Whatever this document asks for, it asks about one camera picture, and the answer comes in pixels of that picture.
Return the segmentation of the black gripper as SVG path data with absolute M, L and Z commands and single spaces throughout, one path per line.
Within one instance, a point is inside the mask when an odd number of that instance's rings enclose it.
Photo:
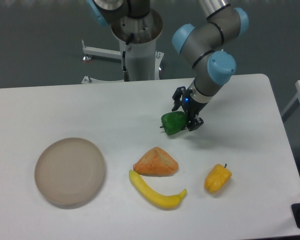
M 191 131 L 197 130 L 204 124 L 204 120 L 199 117 L 200 111 L 209 103 L 211 96 L 201 94 L 196 88 L 185 86 L 178 87 L 172 95 L 172 112 L 182 108 L 186 115 L 186 127 Z

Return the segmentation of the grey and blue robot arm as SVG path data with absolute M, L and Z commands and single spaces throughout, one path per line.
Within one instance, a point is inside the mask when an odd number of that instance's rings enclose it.
M 249 27 L 247 13 L 227 0 L 200 2 L 207 20 L 202 27 L 181 26 L 172 37 L 177 53 L 196 76 L 190 86 L 178 87 L 171 113 L 162 116 L 166 134 L 194 131 L 203 125 L 200 111 L 235 74 L 235 59 L 222 50 L 223 44 L 242 35 Z M 119 41 L 125 82 L 153 80 L 157 74 L 156 41 L 163 29 L 159 13 L 148 0 L 89 0 L 95 21 L 110 26 Z

